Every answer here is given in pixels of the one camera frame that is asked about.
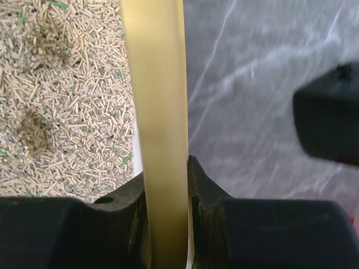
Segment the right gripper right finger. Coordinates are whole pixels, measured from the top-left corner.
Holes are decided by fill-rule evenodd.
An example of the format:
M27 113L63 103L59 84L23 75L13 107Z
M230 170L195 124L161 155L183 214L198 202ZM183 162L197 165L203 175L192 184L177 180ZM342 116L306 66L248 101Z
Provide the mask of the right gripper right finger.
M233 198L187 165L196 268L357 268L358 237L333 201Z

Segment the yellow litter box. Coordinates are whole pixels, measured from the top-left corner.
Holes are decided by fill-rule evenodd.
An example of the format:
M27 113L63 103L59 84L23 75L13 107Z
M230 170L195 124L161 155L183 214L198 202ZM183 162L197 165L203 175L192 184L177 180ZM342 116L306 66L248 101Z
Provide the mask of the yellow litter box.
M152 268L185 268L188 116L182 1L122 1Z

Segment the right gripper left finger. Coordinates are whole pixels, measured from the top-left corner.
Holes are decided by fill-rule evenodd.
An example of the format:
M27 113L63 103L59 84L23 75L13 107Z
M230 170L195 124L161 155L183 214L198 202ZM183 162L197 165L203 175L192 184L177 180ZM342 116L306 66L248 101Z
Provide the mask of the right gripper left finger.
M3 197L1 267L144 268L146 216L142 175L93 203Z

